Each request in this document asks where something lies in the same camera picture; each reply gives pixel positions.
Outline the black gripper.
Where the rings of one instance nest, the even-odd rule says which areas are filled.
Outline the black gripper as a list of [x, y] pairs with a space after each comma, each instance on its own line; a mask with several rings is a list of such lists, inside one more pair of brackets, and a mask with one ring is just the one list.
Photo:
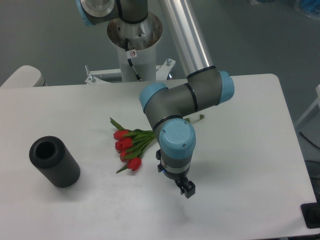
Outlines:
[[180, 168], [171, 167], [165, 163], [162, 158], [165, 156], [165, 154], [162, 154], [161, 149], [156, 151], [156, 159], [159, 160], [159, 164], [157, 165], [158, 172], [163, 173], [167, 178], [174, 180], [176, 186], [180, 190], [180, 194], [189, 199], [196, 193], [195, 184], [188, 179], [191, 163], [189, 162], [187, 165]]

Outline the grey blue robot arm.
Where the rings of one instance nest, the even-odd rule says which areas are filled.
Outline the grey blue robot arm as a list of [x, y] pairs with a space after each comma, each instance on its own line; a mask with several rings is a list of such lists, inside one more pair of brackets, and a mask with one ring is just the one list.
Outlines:
[[173, 88], [156, 82], [159, 70], [151, 49], [163, 27], [147, 1], [79, 0], [76, 4], [86, 24], [108, 24], [108, 38], [119, 49], [122, 80], [149, 82], [139, 101], [160, 146], [157, 169], [175, 181], [182, 195], [193, 196], [196, 187], [187, 175], [196, 133], [185, 116], [230, 100], [235, 85], [227, 72], [216, 69], [191, 1], [160, 1], [187, 80]]

